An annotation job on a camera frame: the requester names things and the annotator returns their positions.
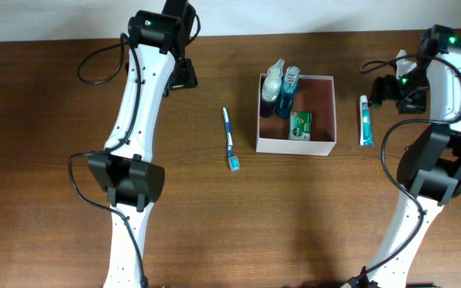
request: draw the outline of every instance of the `open cardboard box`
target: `open cardboard box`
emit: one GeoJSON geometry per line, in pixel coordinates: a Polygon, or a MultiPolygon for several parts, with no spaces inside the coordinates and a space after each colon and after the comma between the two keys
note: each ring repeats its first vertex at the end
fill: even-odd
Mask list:
{"type": "Polygon", "coordinates": [[[312,113],[311,140],[288,140],[289,118],[277,114],[269,118],[260,115],[261,91],[266,74],[259,79],[257,102],[257,145],[258,153],[303,154],[328,156],[337,142],[335,121],[334,78],[331,76],[300,75],[299,89],[293,101],[294,112],[312,113]]]}

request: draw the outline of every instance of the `wood grain surface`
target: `wood grain surface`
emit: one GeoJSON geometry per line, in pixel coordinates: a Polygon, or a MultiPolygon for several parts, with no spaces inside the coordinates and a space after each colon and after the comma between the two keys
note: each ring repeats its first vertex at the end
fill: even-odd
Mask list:
{"type": "MultiPolygon", "coordinates": [[[[154,287],[331,287],[366,265],[394,213],[397,190],[379,161],[387,129],[408,116],[372,110],[376,145],[358,145],[357,101],[375,77],[366,61],[414,52],[419,31],[200,38],[187,49],[199,86],[162,100],[154,163],[166,184],[152,210],[145,269],[154,287]],[[337,145],[325,158],[255,153],[258,79],[279,58],[303,74],[332,75],[337,145]],[[241,170],[231,173],[221,108],[230,115],[241,170]]],[[[0,43],[0,287],[100,287],[108,269],[110,215],[69,183],[70,154],[101,149],[114,125],[126,73],[82,84],[79,62],[115,39],[0,43]]],[[[86,75],[111,73],[118,51],[86,75]]],[[[392,135],[393,173],[424,126],[392,135]]],[[[76,178],[104,202],[86,162],[76,178]]],[[[461,287],[461,196],[429,229],[409,283],[461,287]]]]}

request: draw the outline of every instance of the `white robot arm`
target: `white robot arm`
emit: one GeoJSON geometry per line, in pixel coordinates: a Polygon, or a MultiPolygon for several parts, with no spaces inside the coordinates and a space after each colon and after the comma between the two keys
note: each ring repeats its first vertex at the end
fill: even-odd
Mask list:
{"type": "MultiPolygon", "coordinates": [[[[125,34],[121,36],[121,53],[123,39],[130,47],[128,77],[114,128],[103,151],[75,154],[69,159],[70,180],[80,198],[113,213],[110,268],[105,288],[148,287],[142,268],[146,224],[165,179],[165,170],[151,164],[154,126],[163,96],[168,96],[170,90],[193,88],[198,84],[194,67],[190,59],[185,58],[185,47],[200,31],[198,23],[197,33],[190,38],[195,18],[198,20],[187,0],[168,0],[161,14],[141,10],[130,19],[129,38],[125,34]],[[72,159],[79,156],[88,157],[90,171],[107,193],[110,207],[81,195],[72,175],[72,159]]],[[[82,81],[99,84],[114,77],[100,82],[82,78],[80,70],[86,60],[78,69],[82,81]]]]}
{"type": "MultiPolygon", "coordinates": [[[[459,42],[461,40],[449,28],[434,26],[427,30],[421,39],[419,53],[432,57],[421,57],[417,65],[405,59],[397,61],[397,72],[402,72],[395,79],[389,76],[377,79],[370,103],[381,104],[387,98],[398,102],[400,113],[421,111],[424,109],[421,103],[426,99],[408,98],[421,91],[420,87],[426,85],[421,78],[427,77],[433,96],[431,119],[457,119],[461,115],[460,77],[449,65],[432,58],[440,58],[461,72],[459,42]],[[401,94],[378,94],[378,91],[389,91],[393,83],[396,83],[397,89],[392,91],[401,90],[401,94]]],[[[343,287],[406,286],[408,270],[430,224],[444,205],[461,193],[461,121],[449,125],[430,125],[403,155],[397,176],[398,182],[407,188],[411,197],[399,191],[394,217],[378,252],[363,268],[363,272],[343,287]],[[445,149],[452,149],[459,159],[456,162],[441,159],[440,155],[445,149]],[[421,207],[412,198],[417,199],[421,207]]]]}
{"type": "MultiPolygon", "coordinates": [[[[134,124],[136,128],[132,130],[129,142],[110,154],[126,159],[141,158],[141,161],[151,163],[154,126],[159,104],[166,83],[174,71],[175,60],[171,52],[159,53],[158,47],[139,44],[135,50],[141,67],[136,67],[133,61],[130,62],[122,105],[105,148],[116,146],[119,139],[124,137],[126,133],[124,127],[130,126],[136,89],[142,89],[141,95],[144,97],[141,97],[139,102],[138,115],[134,124]],[[140,85],[136,81],[136,69],[141,69],[142,72],[142,84],[140,85]]],[[[117,202],[116,206],[112,206],[129,217],[128,221],[141,254],[143,254],[145,245],[147,219],[153,205],[153,202],[148,202],[141,212],[137,211],[136,206],[126,203],[117,202]]],[[[116,214],[112,214],[112,219],[110,269],[104,287],[140,287],[141,268],[138,265],[133,243],[126,227],[122,224],[122,219],[116,214]]]]}

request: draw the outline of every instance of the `green box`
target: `green box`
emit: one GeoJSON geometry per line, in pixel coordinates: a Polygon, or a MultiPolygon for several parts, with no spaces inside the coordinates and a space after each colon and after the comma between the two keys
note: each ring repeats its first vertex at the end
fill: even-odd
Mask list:
{"type": "Polygon", "coordinates": [[[289,140],[311,140],[312,114],[308,112],[291,112],[289,117],[289,140]]]}

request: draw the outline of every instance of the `blue toothbrush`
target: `blue toothbrush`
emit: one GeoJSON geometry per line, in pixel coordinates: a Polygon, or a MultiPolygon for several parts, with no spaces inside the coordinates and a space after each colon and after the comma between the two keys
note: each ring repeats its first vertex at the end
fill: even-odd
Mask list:
{"type": "Polygon", "coordinates": [[[229,124],[229,115],[225,107],[223,107],[223,121],[225,122],[225,130],[227,132],[227,153],[229,154],[230,170],[236,171],[239,170],[239,161],[237,156],[232,156],[231,125],[229,124]]]}

